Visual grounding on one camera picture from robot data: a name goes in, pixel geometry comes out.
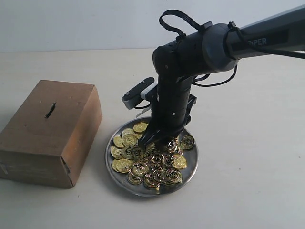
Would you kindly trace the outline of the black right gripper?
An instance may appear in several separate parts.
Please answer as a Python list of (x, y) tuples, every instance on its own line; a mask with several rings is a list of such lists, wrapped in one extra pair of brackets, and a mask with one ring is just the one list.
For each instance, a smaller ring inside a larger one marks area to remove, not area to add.
[(192, 76), (160, 74), (152, 118), (138, 141), (139, 146), (157, 142), (160, 151), (173, 151), (176, 138), (188, 122)]

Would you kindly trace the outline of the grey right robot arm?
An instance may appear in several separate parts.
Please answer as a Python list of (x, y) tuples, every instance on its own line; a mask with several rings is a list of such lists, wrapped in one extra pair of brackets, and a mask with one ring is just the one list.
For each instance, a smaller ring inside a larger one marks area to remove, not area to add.
[(178, 10), (167, 10), (164, 14), (184, 19), (195, 28), (195, 33), (186, 35), (159, 21), (166, 30), (177, 33), (177, 37), (152, 54), (158, 84), (149, 100), (152, 118), (139, 140), (141, 148), (152, 143), (165, 145), (183, 131), (196, 102), (190, 90), (197, 76), (236, 71), (242, 58), (281, 55), (302, 59), (305, 56), (304, 6), (242, 28), (234, 22), (200, 25)]

